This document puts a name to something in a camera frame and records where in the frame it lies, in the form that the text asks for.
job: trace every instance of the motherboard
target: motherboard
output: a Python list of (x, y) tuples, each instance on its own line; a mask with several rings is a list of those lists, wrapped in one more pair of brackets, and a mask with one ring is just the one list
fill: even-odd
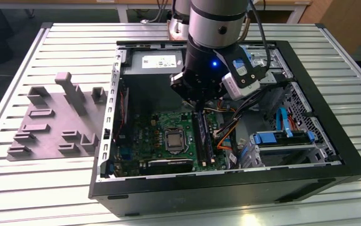
[[(212, 135), (219, 126), (215, 114), (211, 112), (204, 116), (207, 130)], [(155, 174), (147, 170), (152, 167), (165, 173), (224, 169), (221, 150), (212, 150), (212, 159), (207, 164), (200, 161), (199, 152), (204, 150), (197, 148), (191, 112), (136, 115), (132, 124), (132, 144), (119, 148), (123, 176)]]

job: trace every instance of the cpu socket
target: cpu socket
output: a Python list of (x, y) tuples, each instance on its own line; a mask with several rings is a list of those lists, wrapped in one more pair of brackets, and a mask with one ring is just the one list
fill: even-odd
[(165, 150), (171, 154), (179, 154), (184, 151), (183, 129), (171, 128), (165, 130)]

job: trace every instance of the blue drive bracket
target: blue drive bracket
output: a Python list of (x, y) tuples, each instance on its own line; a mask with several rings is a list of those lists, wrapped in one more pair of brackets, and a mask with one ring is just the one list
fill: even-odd
[(276, 143), (274, 133), (258, 133), (254, 135), (255, 144)]
[(307, 137), (308, 137), (310, 142), (312, 143), (314, 140), (315, 140), (315, 136), (314, 136), (312, 132), (311, 131), (307, 131), (306, 134), (307, 134)]
[(287, 113), (286, 113), (286, 108), (284, 107), (280, 107), (276, 110), (276, 114), (275, 114), (275, 126), (276, 126), (276, 130), (280, 130), (279, 116), (282, 116), (282, 125), (283, 125), (283, 130), (286, 131), (286, 137), (292, 137), (294, 135), (292, 135), (291, 129), (288, 127)]

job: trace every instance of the wooden table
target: wooden table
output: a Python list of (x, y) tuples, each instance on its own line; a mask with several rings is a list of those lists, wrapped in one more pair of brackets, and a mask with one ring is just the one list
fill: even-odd
[[(266, 0), (266, 11), (291, 11), (286, 23), (296, 24), (311, 2), (311, 0)], [(116, 9), (120, 23), (127, 23), (128, 9), (157, 9), (157, 5), (156, 0), (0, 0), (0, 8)], [(263, 10), (262, 0), (258, 2), (256, 9)]]

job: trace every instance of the aluminum extrusion table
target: aluminum extrusion table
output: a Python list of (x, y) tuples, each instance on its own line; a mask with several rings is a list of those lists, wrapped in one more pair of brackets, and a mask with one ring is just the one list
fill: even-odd
[[(82, 91), (108, 88), (117, 40), (167, 40), (165, 24), (53, 24), (40, 29), (0, 103), (0, 225), (322, 225), (361, 224), (361, 180), (284, 204), (119, 219), (86, 197), (92, 157), (5, 160), (30, 86), (61, 92), (54, 73), (69, 71)], [(326, 29), (264, 24), (270, 40), (287, 40), (361, 154), (361, 69)], [(248, 40), (259, 40), (252, 24)]]

